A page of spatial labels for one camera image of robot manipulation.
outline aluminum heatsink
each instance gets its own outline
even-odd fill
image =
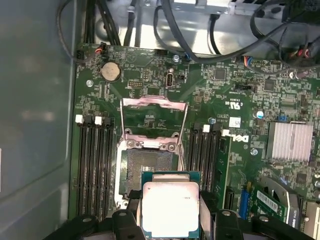
[[[308,162],[313,125],[271,122],[269,124],[266,158],[272,160]]]

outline motherboard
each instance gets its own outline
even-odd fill
[[[82,44],[78,55],[96,49]],[[283,67],[264,59],[251,65],[265,72]],[[76,69],[73,120],[70,219],[103,219],[125,207],[143,171],[200,171],[200,188],[215,193],[217,206],[245,218],[243,208],[255,199],[244,191],[261,176],[302,196],[304,215],[307,201],[320,200],[316,70],[273,76],[250,71],[241,58],[198,64],[166,50],[107,46]],[[136,141],[122,148],[133,135]],[[164,144],[174,138],[178,144]],[[163,151],[153,148],[154,139]]]

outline ram slot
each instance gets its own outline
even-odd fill
[[[193,126],[190,131],[187,170],[200,171],[200,189],[204,191],[212,191],[219,136],[220,131],[202,132],[199,126]]]
[[[86,179],[86,203],[85,203],[85,212],[84,214],[91,215],[93,214],[92,206],[92,194],[93,188],[93,172],[94,172],[94,161],[95,161],[95,145],[96,145],[96,128],[90,126],[90,142],[88,143],[88,157],[87,157],[87,179]]]
[[[211,131],[210,133],[210,144],[209,149],[209,166],[207,168],[208,179],[207,179],[207,189],[208,191],[212,190],[212,184],[215,176],[215,168],[218,159],[218,150],[220,144],[220,131]]]
[[[85,124],[80,130],[80,150],[79,150],[79,172],[78,172],[78,215],[88,212],[88,186],[89,186],[89,170],[88,160],[91,156],[93,128]]]
[[[85,126],[80,126],[80,140],[79,140],[79,161],[78,161],[78,177],[77,177],[77,203],[76,215],[83,213],[83,177],[85,174],[85,145],[86,145],[86,131]]]
[[[188,161],[187,161],[188,171],[196,171],[198,152],[199,152],[198,142],[199,142],[199,131],[197,129],[192,128],[190,132]]]
[[[113,125],[107,125],[105,128],[105,138],[104,138],[104,149],[105,149],[105,171],[104,171],[104,199],[105,203],[103,205],[103,218],[106,218],[109,212],[109,207],[111,205],[112,192],[112,150],[113,150]]]
[[[206,178],[205,178],[205,171],[206,171],[206,165],[208,165],[208,156],[207,156],[207,150],[208,150],[208,134],[202,133],[201,135],[201,143],[200,143],[200,154],[199,154],[199,168],[197,171],[200,171],[200,190],[206,190]]]
[[[99,217],[103,215],[102,212],[102,202],[104,197],[104,184],[103,184],[103,167],[104,167],[104,139],[105,139],[105,129],[100,127],[97,144],[97,159],[96,159],[96,197],[95,197],[95,216]]]

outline red wire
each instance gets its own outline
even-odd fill
[[[101,52],[102,52],[102,49],[101,49],[101,48],[97,48],[94,52],[95,52],[96,54],[101,53]]]

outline blue pcie slot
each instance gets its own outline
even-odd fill
[[[247,190],[243,189],[241,191],[241,199],[240,199],[240,206],[239,206],[239,215],[244,220],[247,219],[248,213],[248,204],[249,204],[250,193]]]

